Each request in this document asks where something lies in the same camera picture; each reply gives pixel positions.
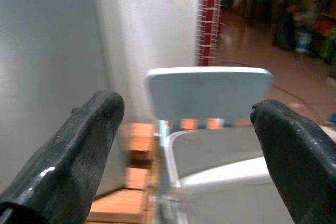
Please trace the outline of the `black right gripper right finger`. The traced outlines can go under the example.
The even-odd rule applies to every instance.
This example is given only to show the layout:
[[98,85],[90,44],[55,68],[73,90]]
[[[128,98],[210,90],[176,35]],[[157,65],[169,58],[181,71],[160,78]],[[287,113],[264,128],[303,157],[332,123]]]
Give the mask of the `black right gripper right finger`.
[[295,224],[336,224],[336,142],[277,100],[250,114],[267,168]]

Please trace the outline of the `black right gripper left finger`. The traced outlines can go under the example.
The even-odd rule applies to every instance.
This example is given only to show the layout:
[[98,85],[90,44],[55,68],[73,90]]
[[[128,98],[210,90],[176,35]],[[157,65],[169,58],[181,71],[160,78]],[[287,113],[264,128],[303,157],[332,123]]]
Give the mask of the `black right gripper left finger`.
[[75,109],[0,193],[0,224],[85,224],[123,115],[111,90]]

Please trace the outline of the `grey fridge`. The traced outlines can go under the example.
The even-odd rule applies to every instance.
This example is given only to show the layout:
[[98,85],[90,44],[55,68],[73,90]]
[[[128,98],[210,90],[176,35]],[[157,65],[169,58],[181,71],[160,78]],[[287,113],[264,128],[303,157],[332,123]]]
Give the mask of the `grey fridge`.
[[94,0],[0,0],[0,193],[73,109],[111,87]]

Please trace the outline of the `white folding chair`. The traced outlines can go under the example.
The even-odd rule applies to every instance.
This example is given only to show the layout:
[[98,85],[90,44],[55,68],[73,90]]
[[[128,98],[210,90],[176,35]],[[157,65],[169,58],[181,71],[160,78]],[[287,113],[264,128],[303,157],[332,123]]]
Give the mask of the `white folding chair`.
[[236,126],[272,83],[262,68],[158,68],[146,77],[160,127],[158,224],[294,224],[255,130]]

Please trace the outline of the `white bucket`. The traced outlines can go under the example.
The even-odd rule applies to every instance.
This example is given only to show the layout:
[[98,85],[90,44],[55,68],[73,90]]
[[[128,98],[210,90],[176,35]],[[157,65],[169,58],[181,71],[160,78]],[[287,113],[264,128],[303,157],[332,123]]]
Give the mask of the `white bucket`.
[[297,52],[308,52],[310,49],[312,33],[309,31],[299,31],[297,32]]

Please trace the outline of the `black bag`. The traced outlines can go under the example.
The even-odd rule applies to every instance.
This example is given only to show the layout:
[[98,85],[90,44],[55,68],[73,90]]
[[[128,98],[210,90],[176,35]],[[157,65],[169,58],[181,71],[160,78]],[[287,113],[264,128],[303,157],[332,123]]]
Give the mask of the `black bag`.
[[293,51],[296,47],[296,28],[291,12],[285,12],[279,19],[274,43],[282,50]]

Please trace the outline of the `shelf with colourful items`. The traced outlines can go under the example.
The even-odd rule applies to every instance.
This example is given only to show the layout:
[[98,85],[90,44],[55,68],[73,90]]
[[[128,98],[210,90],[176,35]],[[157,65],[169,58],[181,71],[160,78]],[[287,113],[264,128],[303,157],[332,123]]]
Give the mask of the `shelf with colourful items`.
[[336,60],[336,17],[319,13],[313,24],[313,54],[331,65]]

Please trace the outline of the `red brick column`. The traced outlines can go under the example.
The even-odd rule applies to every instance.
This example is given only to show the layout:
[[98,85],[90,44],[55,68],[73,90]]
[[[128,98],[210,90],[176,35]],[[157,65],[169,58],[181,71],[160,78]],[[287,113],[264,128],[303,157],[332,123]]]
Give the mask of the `red brick column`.
[[212,66],[218,44],[221,0],[198,0],[196,65]]

